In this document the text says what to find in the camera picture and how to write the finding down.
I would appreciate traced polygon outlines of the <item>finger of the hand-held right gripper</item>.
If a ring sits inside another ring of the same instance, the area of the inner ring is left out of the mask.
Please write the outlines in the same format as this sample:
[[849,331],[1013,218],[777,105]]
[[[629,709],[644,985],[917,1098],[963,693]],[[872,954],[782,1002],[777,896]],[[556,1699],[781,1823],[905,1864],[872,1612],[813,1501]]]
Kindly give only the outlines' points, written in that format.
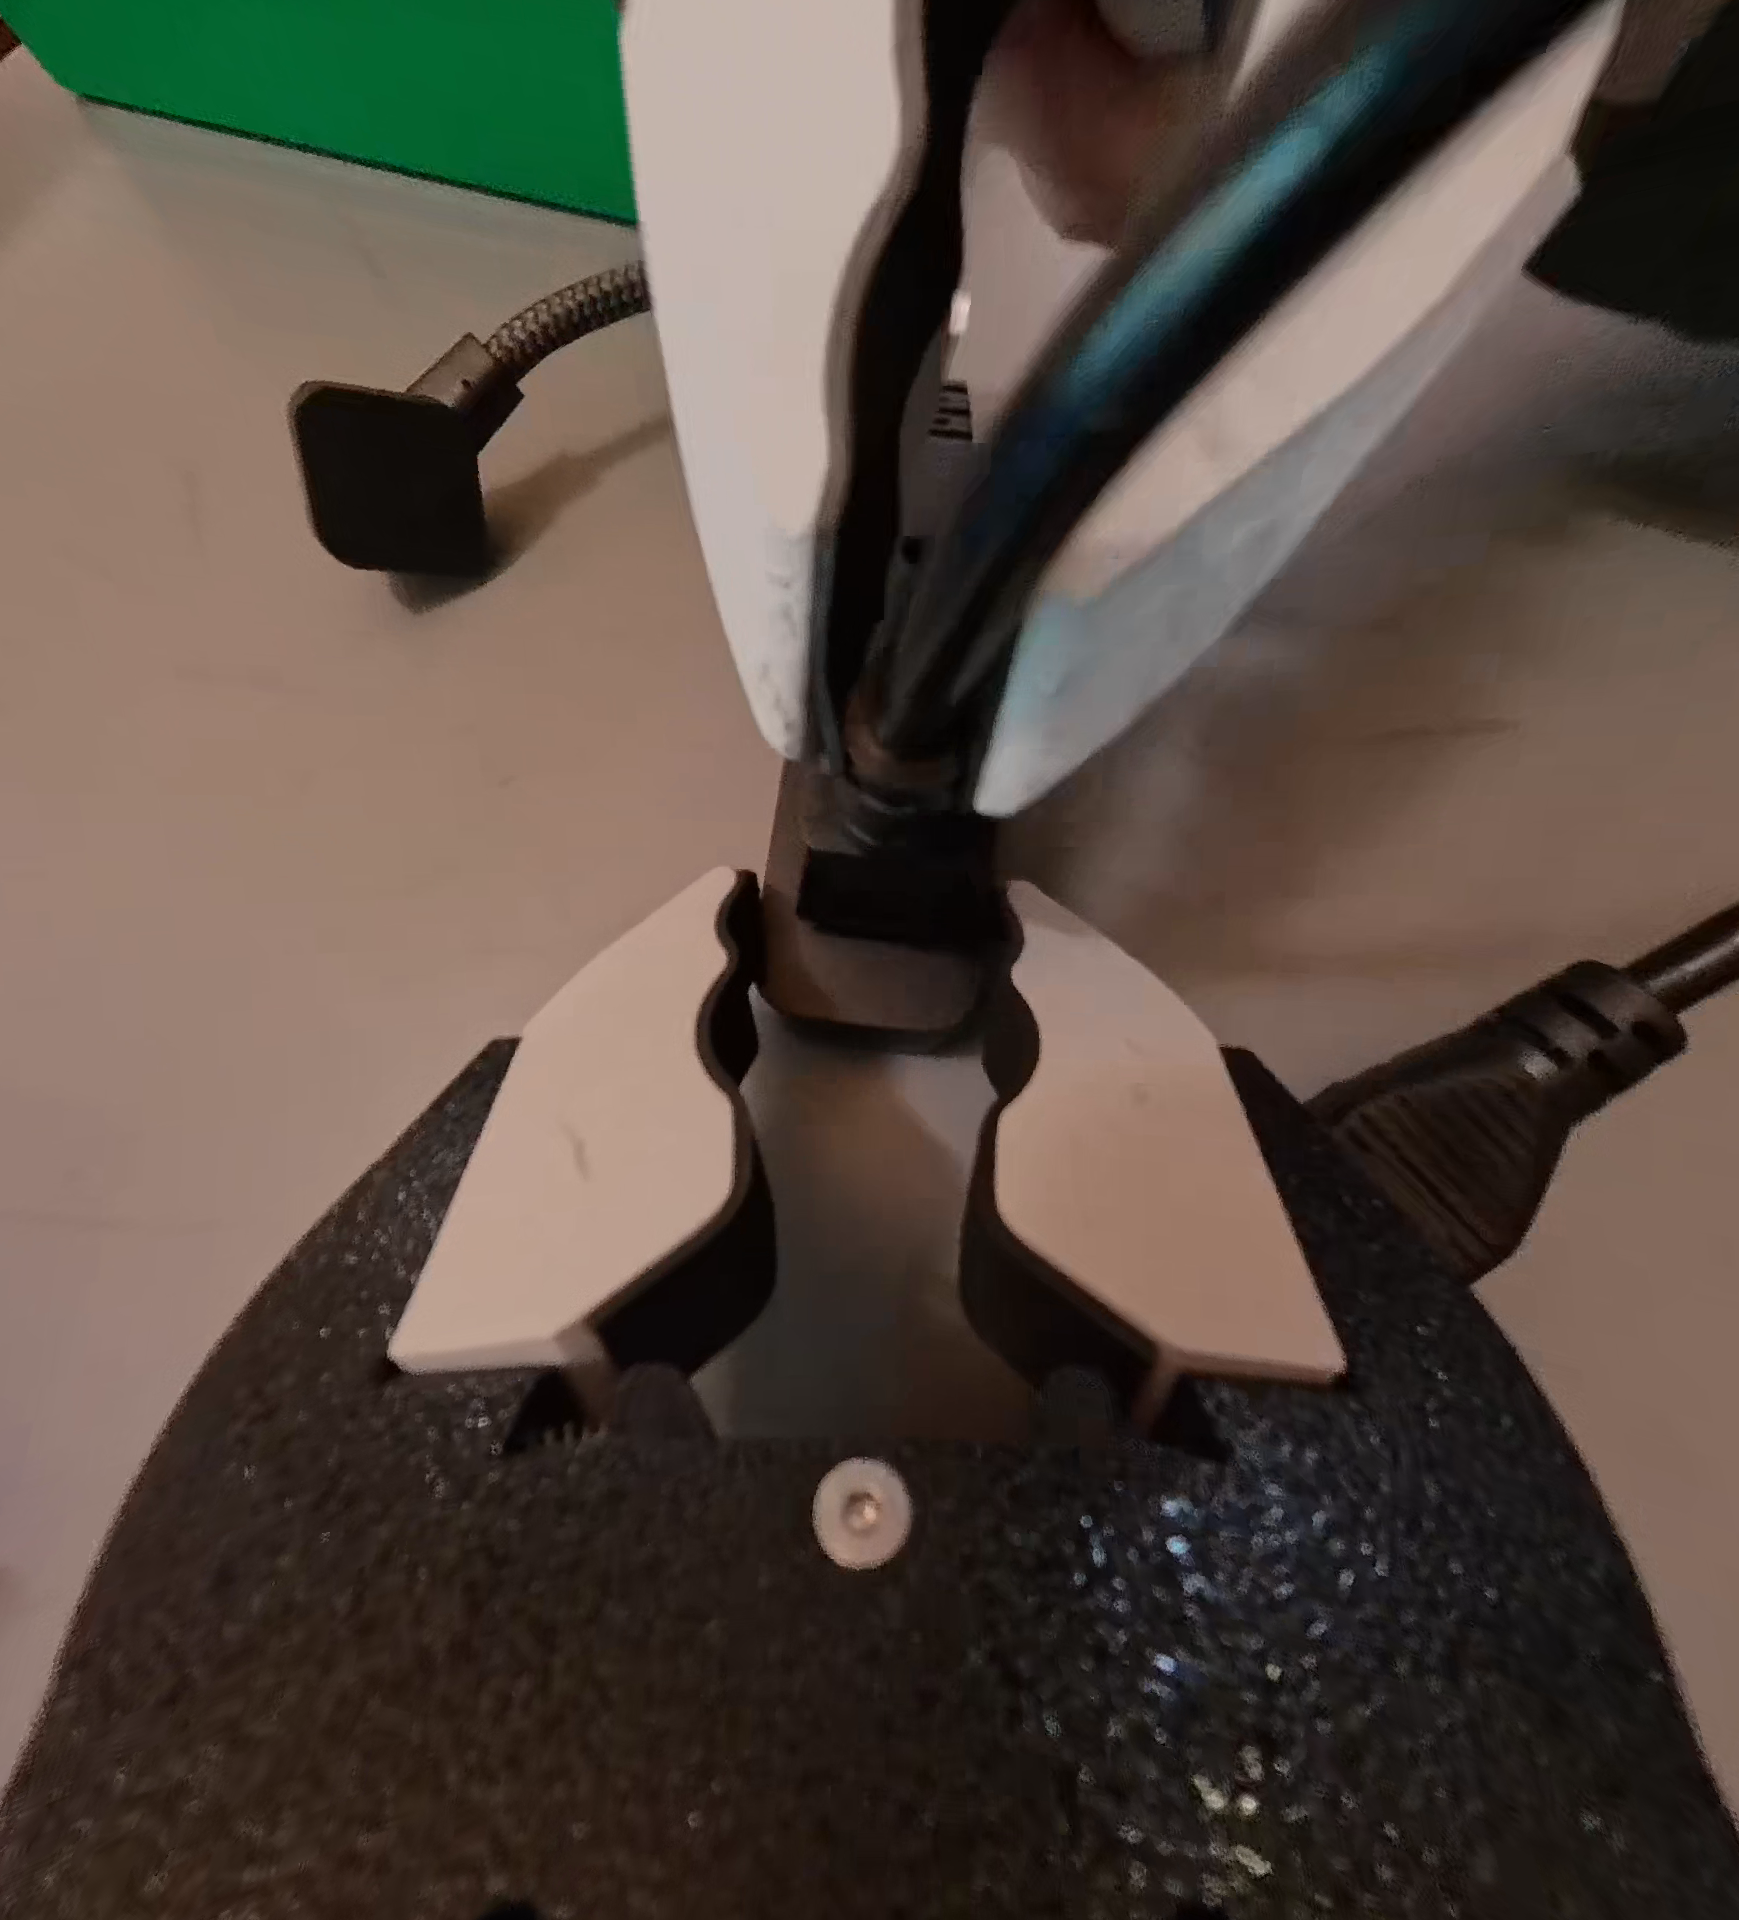
[[810,753],[861,300],[928,131],[924,4],[631,1],[641,257],[690,525],[762,741]]
[[1585,13],[1183,397],[1041,564],[975,766],[1025,809],[1224,637],[1395,431],[1576,191],[1621,4]]

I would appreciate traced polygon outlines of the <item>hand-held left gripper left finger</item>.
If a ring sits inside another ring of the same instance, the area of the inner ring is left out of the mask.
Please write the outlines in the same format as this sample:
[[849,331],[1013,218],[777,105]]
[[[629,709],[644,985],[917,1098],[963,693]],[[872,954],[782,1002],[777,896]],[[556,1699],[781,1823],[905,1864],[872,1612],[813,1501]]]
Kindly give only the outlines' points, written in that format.
[[741,1086],[757,1047],[754,873],[711,868],[525,1022],[387,1344],[410,1376],[536,1371],[606,1406],[757,1321],[777,1225]]

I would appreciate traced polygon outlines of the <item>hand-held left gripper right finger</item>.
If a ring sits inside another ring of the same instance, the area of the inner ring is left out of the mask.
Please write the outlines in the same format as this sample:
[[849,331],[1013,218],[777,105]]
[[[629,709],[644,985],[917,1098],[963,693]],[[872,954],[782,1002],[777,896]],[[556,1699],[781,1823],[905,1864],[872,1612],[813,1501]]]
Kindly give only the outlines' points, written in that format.
[[1329,1389],[1348,1360],[1209,1028],[1025,882],[980,1064],[963,1315],[1027,1387],[1102,1380],[1135,1428],[1198,1383]]

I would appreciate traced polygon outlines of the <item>dark grey power strip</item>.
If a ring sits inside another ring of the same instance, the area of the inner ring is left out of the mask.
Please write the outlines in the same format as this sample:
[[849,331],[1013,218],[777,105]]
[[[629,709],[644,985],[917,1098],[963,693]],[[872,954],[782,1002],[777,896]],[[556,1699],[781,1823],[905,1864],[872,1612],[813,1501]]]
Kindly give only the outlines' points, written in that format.
[[758,877],[757,985],[788,1024],[936,1051],[968,1037],[1016,942],[997,825],[878,818],[843,778],[786,760]]

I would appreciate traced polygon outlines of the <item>green plastic bin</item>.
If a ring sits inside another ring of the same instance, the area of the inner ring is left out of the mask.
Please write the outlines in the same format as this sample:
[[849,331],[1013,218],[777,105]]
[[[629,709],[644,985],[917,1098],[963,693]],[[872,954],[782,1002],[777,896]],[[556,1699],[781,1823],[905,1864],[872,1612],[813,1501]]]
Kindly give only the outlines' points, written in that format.
[[0,1],[64,90],[616,225],[609,1]]

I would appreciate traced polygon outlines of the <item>person's right forearm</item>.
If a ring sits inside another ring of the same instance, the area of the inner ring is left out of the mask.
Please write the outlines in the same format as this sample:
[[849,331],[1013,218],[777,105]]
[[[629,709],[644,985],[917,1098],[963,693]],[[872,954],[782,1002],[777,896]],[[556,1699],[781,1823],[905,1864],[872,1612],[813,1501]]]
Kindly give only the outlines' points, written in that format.
[[1739,1],[1646,108],[1591,101],[1576,201],[1528,258],[1550,292],[1739,345]]

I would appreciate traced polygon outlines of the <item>person's right hand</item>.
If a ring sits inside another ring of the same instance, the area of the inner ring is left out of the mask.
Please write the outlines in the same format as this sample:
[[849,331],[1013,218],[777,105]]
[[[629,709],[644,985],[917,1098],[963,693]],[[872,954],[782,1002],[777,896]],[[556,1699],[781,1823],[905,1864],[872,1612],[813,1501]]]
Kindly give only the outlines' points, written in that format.
[[1114,249],[1220,155],[1231,4],[1024,1],[980,81],[986,138],[1064,241]]

